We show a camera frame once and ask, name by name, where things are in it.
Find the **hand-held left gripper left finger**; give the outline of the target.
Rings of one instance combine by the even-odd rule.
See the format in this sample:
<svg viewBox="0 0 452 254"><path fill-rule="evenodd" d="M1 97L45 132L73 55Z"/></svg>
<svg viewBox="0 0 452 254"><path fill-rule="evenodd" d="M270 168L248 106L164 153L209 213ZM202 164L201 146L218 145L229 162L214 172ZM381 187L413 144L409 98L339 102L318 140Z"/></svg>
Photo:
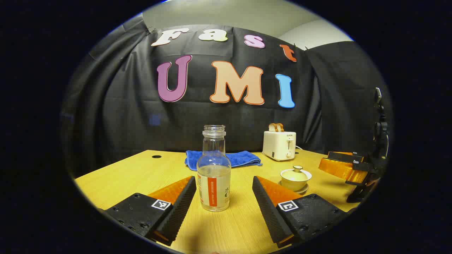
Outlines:
<svg viewBox="0 0 452 254"><path fill-rule="evenodd" d="M189 176L147 195L134 193L106 209L105 215L151 241L170 246L195 192L195 177Z"/></svg>

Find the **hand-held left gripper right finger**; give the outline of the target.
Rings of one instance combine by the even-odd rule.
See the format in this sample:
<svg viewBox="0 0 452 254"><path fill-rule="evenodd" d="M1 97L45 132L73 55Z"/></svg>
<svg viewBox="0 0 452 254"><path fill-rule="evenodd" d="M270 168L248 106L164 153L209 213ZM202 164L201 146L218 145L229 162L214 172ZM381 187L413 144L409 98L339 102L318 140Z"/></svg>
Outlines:
<svg viewBox="0 0 452 254"><path fill-rule="evenodd" d="M317 194L302 196L260 176L253 177L252 188L279 248L310 241L349 215Z"/></svg>

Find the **white teacup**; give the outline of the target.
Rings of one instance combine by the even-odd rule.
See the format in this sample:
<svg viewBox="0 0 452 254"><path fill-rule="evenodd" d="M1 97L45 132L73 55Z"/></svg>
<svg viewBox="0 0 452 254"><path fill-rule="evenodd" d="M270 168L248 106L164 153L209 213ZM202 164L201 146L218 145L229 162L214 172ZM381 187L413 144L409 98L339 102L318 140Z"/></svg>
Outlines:
<svg viewBox="0 0 452 254"><path fill-rule="evenodd" d="M281 186L288 188L289 190L299 190L301 188L303 188L305 186L305 184L307 184L308 181L304 181L304 182L293 182L293 181L288 181L285 179L281 178Z"/></svg>

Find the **clear water bottle orange label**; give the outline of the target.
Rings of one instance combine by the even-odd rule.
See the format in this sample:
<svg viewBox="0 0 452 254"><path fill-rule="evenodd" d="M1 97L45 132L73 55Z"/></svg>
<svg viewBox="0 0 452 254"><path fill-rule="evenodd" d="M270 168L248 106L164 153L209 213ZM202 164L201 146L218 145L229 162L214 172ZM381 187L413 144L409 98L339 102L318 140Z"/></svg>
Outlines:
<svg viewBox="0 0 452 254"><path fill-rule="evenodd" d="M231 162L225 152L225 126L205 125L202 154L197 160L197 190L201 206L222 212L230 204Z"/></svg>

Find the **white teacup lid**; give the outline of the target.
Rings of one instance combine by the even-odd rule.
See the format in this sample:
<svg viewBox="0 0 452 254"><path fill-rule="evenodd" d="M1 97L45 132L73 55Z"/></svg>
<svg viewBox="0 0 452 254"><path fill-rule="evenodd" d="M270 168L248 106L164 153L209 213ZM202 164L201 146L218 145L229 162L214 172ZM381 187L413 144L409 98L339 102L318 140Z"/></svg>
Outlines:
<svg viewBox="0 0 452 254"><path fill-rule="evenodd" d="M281 171L280 175L282 179L293 182L304 182L312 178L312 174L299 165L293 166L292 169Z"/></svg>

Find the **blue towel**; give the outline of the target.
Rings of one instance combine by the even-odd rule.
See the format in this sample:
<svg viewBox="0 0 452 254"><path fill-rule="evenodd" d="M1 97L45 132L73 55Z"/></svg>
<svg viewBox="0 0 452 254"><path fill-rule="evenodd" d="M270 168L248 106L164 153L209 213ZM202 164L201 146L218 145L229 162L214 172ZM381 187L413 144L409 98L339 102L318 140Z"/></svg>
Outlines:
<svg viewBox="0 0 452 254"><path fill-rule="evenodd" d="M202 151L186 151L185 165L188 166L190 170L197 171L196 164L201 155ZM232 168L252 165L262 166L261 159L249 151L229 153L226 154L226 157L231 162Z"/></svg>

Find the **white toaster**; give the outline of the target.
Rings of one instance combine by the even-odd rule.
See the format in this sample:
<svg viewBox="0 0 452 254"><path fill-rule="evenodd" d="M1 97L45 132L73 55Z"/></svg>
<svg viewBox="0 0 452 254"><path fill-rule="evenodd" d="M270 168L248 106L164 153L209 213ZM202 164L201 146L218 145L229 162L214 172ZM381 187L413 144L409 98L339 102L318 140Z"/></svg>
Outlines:
<svg viewBox="0 0 452 254"><path fill-rule="evenodd" d="M295 132L265 131L262 153L276 161L286 161L295 158Z"/></svg>

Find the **black backdrop cloth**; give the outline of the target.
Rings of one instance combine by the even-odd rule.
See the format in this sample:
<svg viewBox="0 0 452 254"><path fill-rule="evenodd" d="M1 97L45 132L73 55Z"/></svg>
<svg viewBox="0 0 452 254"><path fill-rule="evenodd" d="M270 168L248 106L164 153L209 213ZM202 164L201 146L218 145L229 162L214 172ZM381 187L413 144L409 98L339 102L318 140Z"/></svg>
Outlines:
<svg viewBox="0 0 452 254"><path fill-rule="evenodd" d="M205 125L224 125L226 152L260 152L269 123L297 134L301 148L368 154L382 94L395 142L389 88L356 42L307 50L238 27L194 24L166 45L142 14L104 37L81 61L61 110L66 165L75 177L146 150L200 151Z"/></svg>

